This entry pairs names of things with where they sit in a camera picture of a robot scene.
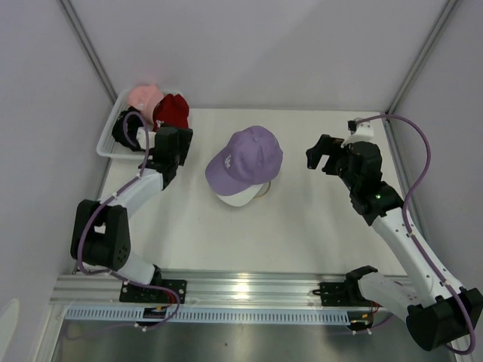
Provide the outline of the red cap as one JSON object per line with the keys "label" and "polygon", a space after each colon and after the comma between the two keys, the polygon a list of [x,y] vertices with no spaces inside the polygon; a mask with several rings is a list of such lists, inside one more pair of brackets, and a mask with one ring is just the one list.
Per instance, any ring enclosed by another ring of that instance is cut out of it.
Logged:
{"label": "red cap", "polygon": [[170,126],[180,129],[189,127],[189,105],[180,94],[168,94],[155,107],[152,120],[153,130]]}

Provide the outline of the pink cap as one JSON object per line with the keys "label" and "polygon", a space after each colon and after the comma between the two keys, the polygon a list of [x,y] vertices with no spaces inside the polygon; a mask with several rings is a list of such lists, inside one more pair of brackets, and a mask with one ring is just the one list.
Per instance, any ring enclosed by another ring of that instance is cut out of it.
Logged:
{"label": "pink cap", "polygon": [[154,84],[134,87],[128,94],[128,105],[134,107],[149,122],[153,123],[153,112],[165,95]]}

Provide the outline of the purple cap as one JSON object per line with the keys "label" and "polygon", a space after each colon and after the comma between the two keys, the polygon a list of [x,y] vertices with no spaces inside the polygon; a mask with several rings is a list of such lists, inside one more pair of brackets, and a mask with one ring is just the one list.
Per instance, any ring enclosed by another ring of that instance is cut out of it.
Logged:
{"label": "purple cap", "polygon": [[234,133],[226,146],[208,163],[205,177],[220,196],[232,196],[274,180],[283,161],[275,135],[254,125]]}

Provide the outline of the white NY cap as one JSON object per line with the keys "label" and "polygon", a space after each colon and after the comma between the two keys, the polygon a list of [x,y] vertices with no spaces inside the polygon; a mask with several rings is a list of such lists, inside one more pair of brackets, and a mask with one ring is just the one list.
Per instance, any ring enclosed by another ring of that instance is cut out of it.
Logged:
{"label": "white NY cap", "polygon": [[264,184],[253,185],[233,195],[224,196],[224,195],[216,194],[216,196],[223,203],[228,204],[229,206],[243,207],[249,202],[251,202],[260,193],[263,187],[264,187]]}

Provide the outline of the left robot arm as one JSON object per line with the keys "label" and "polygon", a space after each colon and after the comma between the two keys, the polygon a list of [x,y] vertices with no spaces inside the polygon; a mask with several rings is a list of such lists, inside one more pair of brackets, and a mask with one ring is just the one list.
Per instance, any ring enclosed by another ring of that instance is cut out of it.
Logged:
{"label": "left robot arm", "polygon": [[104,200],[84,199],[76,210],[71,256],[86,275],[110,273],[137,285],[147,302],[158,300],[163,283],[159,268],[131,250],[129,219],[163,192],[186,161],[193,130],[162,127],[155,133],[137,174]]}

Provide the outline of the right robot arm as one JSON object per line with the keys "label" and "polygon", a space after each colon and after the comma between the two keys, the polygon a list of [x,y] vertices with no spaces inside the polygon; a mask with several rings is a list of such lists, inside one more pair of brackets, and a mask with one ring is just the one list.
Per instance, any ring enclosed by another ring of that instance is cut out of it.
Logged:
{"label": "right robot arm", "polygon": [[323,156],[328,159],[322,172],[343,181],[356,213],[386,242],[411,281],[407,288],[372,266],[357,268],[346,274],[343,292],[347,301],[383,306],[405,322],[425,351],[468,336],[469,347],[463,353],[471,354],[482,294],[476,288],[465,288],[430,250],[404,211],[399,193],[382,180],[379,147],[365,141],[346,144],[323,134],[306,151],[307,167],[316,169]]}

